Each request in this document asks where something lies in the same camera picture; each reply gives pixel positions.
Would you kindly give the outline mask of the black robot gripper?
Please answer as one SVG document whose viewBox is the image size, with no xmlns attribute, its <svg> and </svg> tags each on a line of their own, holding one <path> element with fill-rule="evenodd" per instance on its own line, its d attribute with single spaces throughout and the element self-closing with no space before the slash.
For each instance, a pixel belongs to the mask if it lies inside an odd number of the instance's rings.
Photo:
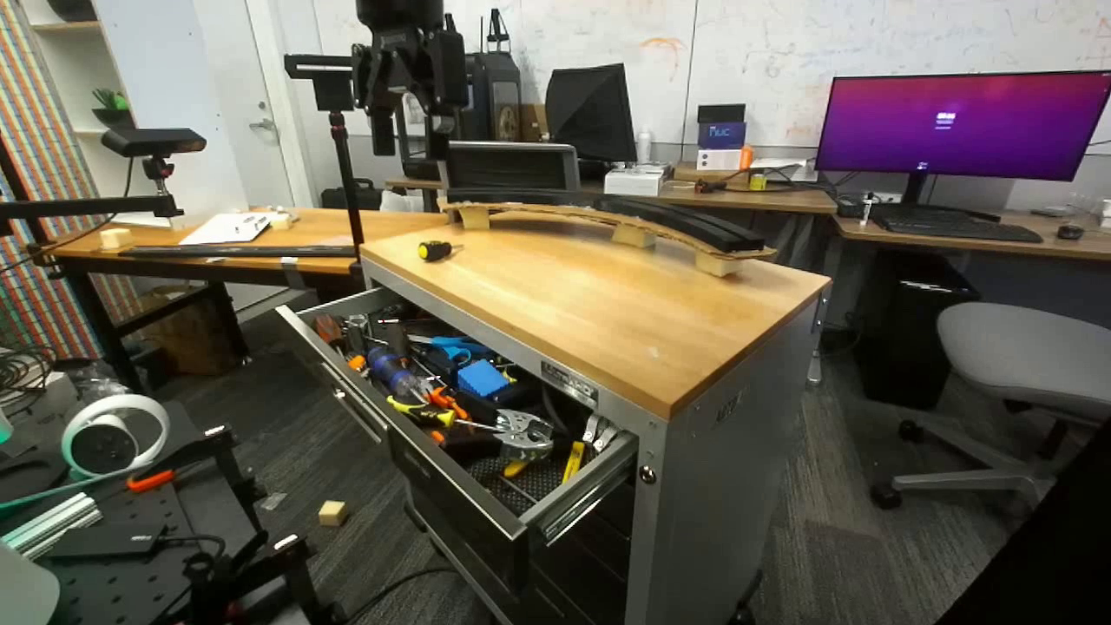
<svg viewBox="0 0 1111 625">
<path fill-rule="evenodd" d="M 445 155 L 470 105 L 464 39 L 445 0 L 353 0 L 353 8 L 371 31 L 367 45 L 352 49 L 352 68 L 374 152 L 396 152 L 393 113 L 415 94 L 424 106 L 426 152 Z"/>
</svg>

